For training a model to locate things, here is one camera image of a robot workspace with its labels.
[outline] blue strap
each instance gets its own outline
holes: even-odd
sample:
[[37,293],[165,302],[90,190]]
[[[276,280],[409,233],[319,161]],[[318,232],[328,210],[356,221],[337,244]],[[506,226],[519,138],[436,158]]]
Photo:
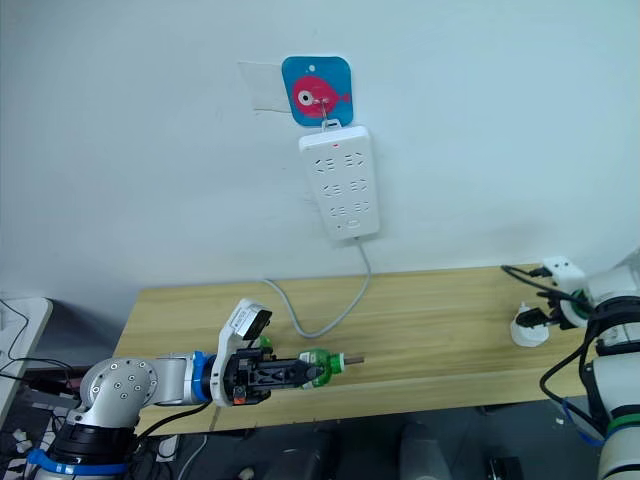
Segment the blue strap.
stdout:
[[601,447],[601,446],[604,445],[604,442],[602,440],[598,440],[597,438],[593,438],[592,436],[587,435],[586,433],[582,432],[578,428],[576,423],[573,421],[573,418],[571,417],[571,412],[569,412],[569,407],[567,405],[567,399],[566,398],[562,399],[562,410],[564,411],[565,416],[569,419],[569,423],[571,423],[571,425],[576,427],[576,431],[578,432],[578,435],[580,435],[580,438],[582,438],[582,440],[584,440],[585,443],[587,443],[587,445],[591,445],[592,447]]
[[112,465],[67,465],[66,463],[58,463],[47,457],[44,450],[32,450],[27,456],[29,463],[39,465],[47,472],[63,473],[65,475],[79,476],[102,476],[102,475],[119,475],[127,471],[126,463],[115,463]]
[[193,377],[191,378],[191,389],[193,390],[193,394],[196,396],[198,400],[202,403],[206,403],[210,401],[210,398],[204,394],[202,390],[202,375],[204,373],[204,366],[207,364],[209,359],[215,355],[205,355],[204,353],[196,350],[193,352]]

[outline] green cap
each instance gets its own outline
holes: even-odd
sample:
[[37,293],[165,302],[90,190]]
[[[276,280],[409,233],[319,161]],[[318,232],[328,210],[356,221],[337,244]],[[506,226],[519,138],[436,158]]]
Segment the green cap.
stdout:
[[344,372],[344,353],[336,353],[329,357],[329,366],[331,367],[331,373]]

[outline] cable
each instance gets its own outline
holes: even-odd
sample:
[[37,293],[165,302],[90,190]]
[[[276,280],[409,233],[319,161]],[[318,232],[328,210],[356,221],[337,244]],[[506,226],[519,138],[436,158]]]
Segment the cable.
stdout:
[[57,367],[62,367],[64,369],[64,376],[65,376],[67,387],[69,388],[69,390],[73,391],[73,388],[71,386],[71,378],[69,376],[70,374],[73,373],[73,367],[71,365],[69,365],[69,364],[67,364],[65,362],[61,362],[60,360],[55,360],[53,358],[36,358],[36,357],[19,357],[19,358],[15,358],[15,357],[13,357],[13,355],[11,354],[11,351],[13,350],[13,347],[15,346],[16,342],[18,341],[18,338],[20,338],[20,335],[22,335],[22,332],[24,332],[26,330],[26,328],[29,326],[30,320],[29,320],[29,317],[27,317],[24,313],[16,310],[15,308],[13,308],[11,305],[9,305],[4,300],[0,300],[0,304],[4,305],[6,308],[11,310],[13,313],[15,313],[16,315],[18,315],[18,316],[20,316],[20,317],[22,317],[24,319],[24,325],[22,325],[22,327],[20,328],[20,330],[18,331],[18,333],[14,337],[13,341],[11,342],[11,346],[9,347],[9,350],[7,351],[7,357],[9,357],[10,361],[8,363],[6,363],[4,366],[0,367],[0,373],[3,370],[5,370],[9,365],[12,365],[15,362],[31,361],[31,362],[48,363],[50,365],[55,365]]
[[24,377],[16,377],[14,375],[9,375],[7,373],[0,373],[0,377],[4,377],[4,378],[10,378],[12,380],[18,380],[20,382],[24,382],[24,383],[31,383],[29,380],[27,380]]
[[360,252],[360,255],[362,256],[362,261],[364,262],[364,265],[365,265],[365,267],[367,269],[367,276],[364,279],[364,282],[362,283],[362,287],[360,288],[360,291],[358,292],[358,295],[356,295],[356,298],[353,299],[353,301],[346,308],[346,310],[344,312],[342,312],[338,316],[338,318],[336,318],[333,322],[331,322],[329,325],[321,328],[320,330],[317,330],[317,331],[311,332],[311,333],[305,332],[304,329],[302,328],[302,326],[300,325],[300,321],[298,320],[298,316],[296,315],[296,312],[293,309],[293,305],[291,305],[291,301],[289,300],[289,297],[287,297],[287,294],[284,292],[284,290],[282,290],[275,282],[273,282],[271,280],[268,280],[268,279],[262,280],[263,283],[266,283],[267,285],[272,287],[276,292],[278,292],[280,294],[280,297],[282,298],[282,301],[284,302],[285,307],[287,307],[287,310],[289,311],[289,316],[291,317],[291,321],[293,322],[294,328],[304,338],[318,338],[318,337],[321,337],[322,335],[324,335],[325,333],[329,332],[333,328],[337,327],[345,319],[345,317],[347,315],[349,315],[349,313],[351,313],[351,310],[354,309],[354,307],[358,304],[358,302],[360,302],[360,300],[362,300],[362,297],[366,293],[367,288],[369,288],[369,282],[371,281],[371,275],[372,275],[371,274],[371,265],[369,264],[369,259],[367,258],[367,255],[364,253],[364,249],[362,248],[362,244],[360,243],[360,239],[358,237],[355,237],[354,240],[356,242],[356,246],[358,247],[358,251]]
[[590,415],[588,415],[587,413],[585,413],[584,411],[582,411],[581,409],[576,407],[574,404],[572,404],[569,401],[567,401],[566,399],[563,399],[560,396],[556,395],[551,390],[549,390],[549,388],[547,387],[547,382],[549,381],[549,379],[551,377],[553,377],[556,373],[558,373],[560,370],[562,370],[564,367],[569,365],[571,362],[573,362],[576,358],[578,358],[580,356],[580,354],[582,353],[584,348],[585,348],[585,344],[582,343],[574,352],[572,352],[567,357],[562,359],[560,362],[555,364],[544,375],[542,375],[542,377],[540,378],[540,390],[542,390],[544,392],[544,394],[547,397],[549,397],[551,400],[554,400],[554,401],[558,402],[561,405],[565,405],[566,404],[566,408],[568,408],[573,413],[575,413],[580,418],[582,418],[585,422],[587,422],[600,435],[604,436],[605,432],[604,432],[603,428],[600,425],[598,425],[598,423]]
[[182,480],[182,476],[184,475],[184,472],[187,470],[187,468],[189,467],[189,464],[191,462],[193,462],[193,460],[198,456],[198,454],[202,451],[202,449],[204,448],[204,446],[207,444],[207,440],[209,439],[209,437],[205,434],[202,436],[202,444],[196,449],[195,452],[193,452],[191,454],[191,456],[189,457],[189,459],[184,463],[184,465],[182,466],[182,469],[180,470],[180,473],[178,474],[178,480]]
[[540,290],[544,290],[545,292],[548,292],[551,294],[551,295],[542,295],[542,296],[545,296],[547,298],[555,297],[559,300],[566,300],[568,302],[578,304],[588,312],[591,312],[593,310],[593,307],[591,306],[591,304],[582,298],[574,297],[573,295],[563,292],[562,290],[558,290],[557,288],[551,288],[541,283],[534,282],[533,280],[529,280],[528,278],[521,277],[520,275],[518,275],[518,273],[522,275],[531,276],[529,272],[522,270],[521,268],[513,267],[511,265],[501,265],[500,268],[502,269],[503,272],[505,272],[507,275],[512,276],[516,280],[519,280],[522,283],[526,283],[527,285],[531,285],[532,287],[536,287]]
[[137,445],[140,445],[140,442],[142,440],[147,438],[149,435],[151,435],[153,432],[155,432],[158,428],[166,425],[169,422],[173,422],[174,420],[178,420],[180,418],[184,418],[184,417],[188,417],[190,415],[195,415],[196,413],[200,413],[205,408],[207,408],[209,405],[211,405],[211,402],[203,403],[202,405],[200,405],[197,408],[194,408],[194,409],[191,409],[191,410],[187,410],[186,412],[176,413],[175,415],[170,415],[170,416],[168,416],[166,418],[163,418],[162,420],[157,421],[156,423],[151,425],[149,428],[147,428],[144,432],[142,432],[140,434],[140,436],[138,437]]

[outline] black cable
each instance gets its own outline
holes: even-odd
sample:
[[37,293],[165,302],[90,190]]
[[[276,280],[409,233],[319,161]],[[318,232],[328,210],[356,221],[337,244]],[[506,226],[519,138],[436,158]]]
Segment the black cable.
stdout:
[[11,351],[13,350],[13,347],[15,347],[16,342],[20,338],[20,335],[22,335],[22,333],[29,326],[30,320],[29,320],[29,317],[27,317],[24,313],[16,310],[15,308],[13,308],[11,305],[9,305],[4,300],[0,299],[0,304],[4,305],[6,308],[11,310],[16,315],[22,317],[22,319],[24,320],[24,325],[22,325],[22,327],[20,328],[20,330],[18,331],[16,336],[13,338],[13,341],[11,342],[11,346],[9,347],[9,350],[7,350],[7,357],[9,357],[10,361],[7,364],[5,364],[4,366],[0,367],[0,373],[2,373],[2,371],[4,369],[6,369],[9,365],[12,365],[15,362],[31,361],[31,362],[48,363],[49,365],[55,365],[57,367],[62,367],[64,369],[64,376],[65,376],[65,380],[66,380],[66,383],[67,383],[67,387],[69,387],[69,390],[73,391],[73,388],[71,386],[71,378],[70,378],[70,374],[73,374],[73,367],[71,365],[69,365],[68,363],[65,363],[65,362],[62,362],[60,360],[56,360],[56,359],[53,359],[53,358],[36,358],[36,357],[19,357],[19,358],[15,358],[15,357],[13,357],[13,355],[11,354]]
[[598,425],[598,423],[589,414],[579,409],[568,400],[563,400],[561,397],[553,393],[547,387],[547,381],[549,381],[549,379],[553,377],[556,373],[558,373],[560,370],[562,370],[564,367],[566,367],[571,362],[573,362],[576,358],[578,358],[582,354],[585,348],[586,348],[585,343],[582,343],[574,352],[572,352],[567,357],[565,357],[560,362],[558,362],[553,367],[551,367],[549,370],[547,370],[547,372],[544,375],[542,375],[542,377],[540,378],[540,389],[551,400],[554,400],[561,405],[564,402],[567,405],[567,408],[569,410],[571,410],[573,413],[575,413],[580,418],[582,418],[585,422],[587,422],[600,435],[604,436],[606,432],[603,430],[603,428],[600,425]]
[[211,402],[203,403],[202,405],[200,405],[197,408],[194,408],[194,409],[191,409],[191,410],[187,410],[186,412],[176,413],[175,415],[170,415],[170,416],[168,416],[166,418],[163,418],[162,420],[157,421],[156,423],[151,425],[149,428],[147,428],[144,432],[142,432],[140,434],[140,436],[138,437],[138,442],[137,442],[138,445],[140,444],[140,442],[142,440],[147,438],[149,435],[151,435],[153,432],[155,432],[158,428],[166,425],[169,422],[173,422],[174,420],[178,420],[180,418],[184,418],[184,417],[188,417],[188,416],[191,416],[191,415],[195,415],[196,413],[200,413],[205,408],[207,408],[209,405],[211,405]]
[[0,377],[10,378],[12,380],[18,380],[18,381],[24,382],[24,383],[31,383],[29,380],[27,380],[24,377],[16,377],[15,375],[9,375],[8,373],[0,373]]
[[566,292],[563,292],[562,290],[558,290],[557,288],[548,287],[547,285],[543,285],[541,283],[534,282],[533,280],[529,280],[528,278],[525,278],[525,277],[522,277],[522,276],[518,275],[518,273],[519,273],[519,274],[522,274],[522,275],[531,276],[529,272],[527,272],[525,270],[522,270],[521,268],[513,267],[511,265],[501,265],[500,268],[502,269],[502,271],[504,273],[506,273],[507,275],[512,276],[516,280],[519,280],[522,283],[526,283],[527,285],[531,285],[532,287],[536,287],[536,288],[538,288],[540,290],[543,290],[543,291],[551,294],[551,295],[544,295],[547,298],[557,298],[559,300],[566,300],[568,302],[572,302],[572,303],[575,303],[577,305],[580,305],[587,312],[593,311],[593,307],[585,299],[582,299],[582,298],[579,298],[579,297],[575,297],[575,296],[570,295],[570,294],[568,294]]

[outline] white label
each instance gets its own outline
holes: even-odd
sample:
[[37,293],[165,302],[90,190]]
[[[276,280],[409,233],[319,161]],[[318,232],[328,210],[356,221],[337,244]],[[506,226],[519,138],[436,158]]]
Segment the white label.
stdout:
[[255,303],[245,308],[239,308],[233,313],[233,317],[231,318],[230,322],[231,328],[233,328],[233,330],[239,335],[244,336],[244,334],[247,333],[247,330],[249,330],[249,327],[255,320],[259,311],[260,305]]
[[[307,362],[307,363],[315,363],[316,361],[316,354],[315,353],[311,353],[311,352],[302,352],[298,358],[300,360],[302,360],[303,362]],[[313,382],[307,382],[304,385],[302,385],[302,389],[303,390],[309,390],[313,387]]]

